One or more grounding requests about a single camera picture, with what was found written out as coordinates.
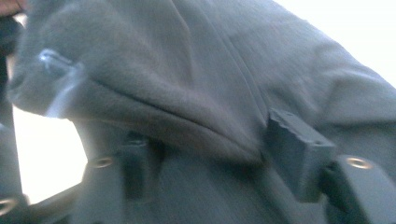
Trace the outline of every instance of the coat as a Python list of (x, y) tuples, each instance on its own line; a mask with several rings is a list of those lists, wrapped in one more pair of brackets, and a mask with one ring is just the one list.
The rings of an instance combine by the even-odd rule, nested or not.
[(139, 223), (325, 223), (262, 155), (270, 108), (396, 179), (396, 90), (269, 0), (32, 1), (8, 97), (164, 142)]

